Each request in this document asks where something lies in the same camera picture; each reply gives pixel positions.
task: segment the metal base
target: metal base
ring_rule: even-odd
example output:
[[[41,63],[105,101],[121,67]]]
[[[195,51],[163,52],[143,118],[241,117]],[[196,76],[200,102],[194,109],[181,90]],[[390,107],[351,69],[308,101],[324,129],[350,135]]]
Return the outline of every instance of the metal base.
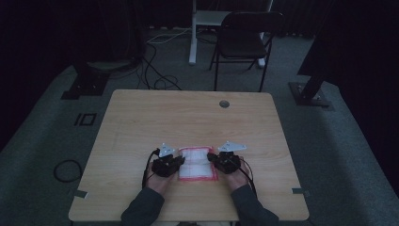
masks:
[[[109,74],[97,71],[92,71],[92,74],[93,76],[95,76],[95,79],[93,79],[90,84],[85,86],[82,86],[79,77],[76,77],[70,90],[64,91],[64,93],[62,94],[61,100],[77,100],[80,96],[103,95]]]
[[[306,83],[288,83],[290,86],[291,92],[294,95],[295,101],[297,105],[309,105],[309,106],[321,106],[323,108],[327,108],[329,110],[333,110],[333,106],[330,101],[327,101],[322,90],[319,90],[316,95],[314,95],[311,99],[304,99],[301,96],[301,92],[303,88],[306,86]]]

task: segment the white desk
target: white desk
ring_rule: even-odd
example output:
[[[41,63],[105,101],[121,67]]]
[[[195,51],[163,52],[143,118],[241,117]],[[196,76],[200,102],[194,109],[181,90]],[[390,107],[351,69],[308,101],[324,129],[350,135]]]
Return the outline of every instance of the white desk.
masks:
[[[273,0],[270,0],[267,5],[267,11],[270,11]],[[190,46],[190,57],[188,63],[195,65],[197,61],[197,24],[199,25],[221,25],[223,19],[229,14],[229,11],[206,11],[197,10],[197,0],[193,0],[193,15],[192,15],[192,35]],[[264,59],[259,59],[260,67],[264,66]]]

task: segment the chair backrest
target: chair backrest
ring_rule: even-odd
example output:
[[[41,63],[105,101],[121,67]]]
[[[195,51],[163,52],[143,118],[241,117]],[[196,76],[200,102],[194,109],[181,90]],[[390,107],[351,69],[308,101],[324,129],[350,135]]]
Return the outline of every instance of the chair backrest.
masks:
[[[223,19],[221,29],[276,34],[281,30],[283,23],[284,17],[280,12],[234,11]]]

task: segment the gray carpet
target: gray carpet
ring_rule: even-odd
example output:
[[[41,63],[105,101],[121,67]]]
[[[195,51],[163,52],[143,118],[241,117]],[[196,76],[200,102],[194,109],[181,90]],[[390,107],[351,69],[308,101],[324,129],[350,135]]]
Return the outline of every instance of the gray carpet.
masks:
[[[199,36],[215,40],[212,35]],[[162,75],[178,78],[177,84],[183,90],[212,90],[214,71],[208,71],[208,67],[214,46],[200,42],[197,64],[190,66],[189,42],[189,36],[182,35],[155,44],[157,54],[152,65]],[[263,87],[264,92],[274,97],[299,181],[306,190],[311,222],[314,225],[398,225],[399,200],[337,87],[328,83],[322,86],[332,102],[330,110],[295,104],[288,82],[309,79],[296,73],[311,43],[312,40],[301,38],[276,38]],[[149,47],[146,59],[150,59],[152,53]],[[221,65],[218,90],[256,91],[262,70],[247,71],[246,67]],[[113,90],[146,89],[139,82],[143,69],[113,73],[103,96],[83,96],[74,101],[60,100],[76,76],[73,68],[66,69],[54,80],[0,153],[1,226],[70,225],[68,212],[79,182],[60,183],[54,178],[53,169],[66,159],[86,165]],[[157,79],[151,70],[147,76],[151,85]],[[79,114],[93,113],[97,114],[93,125],[75,125]],[[73,164],[59,169],[63,177],[78,173]],[[311,222],[282,222],[281,225],[311,225]]]

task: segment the table top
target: table top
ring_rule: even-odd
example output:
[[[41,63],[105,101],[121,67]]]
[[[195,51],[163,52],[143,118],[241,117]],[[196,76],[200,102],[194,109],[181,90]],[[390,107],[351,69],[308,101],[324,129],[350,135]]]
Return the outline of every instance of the table top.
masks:
[[[229,107],[221,107],[228,101]],[[141,190],[150,153],[166,143],[213,146],[226,141],[247,145],[235,152],[250,164],[258,198],[281,220],[304,220],[302,194],[273,98],[268,93],[174,90],[116,90],[109,102],[78,190],[70,219],[120,220]],[[224,175],[218,181],[181,182],[173,178],[159,221],[237,220]]]

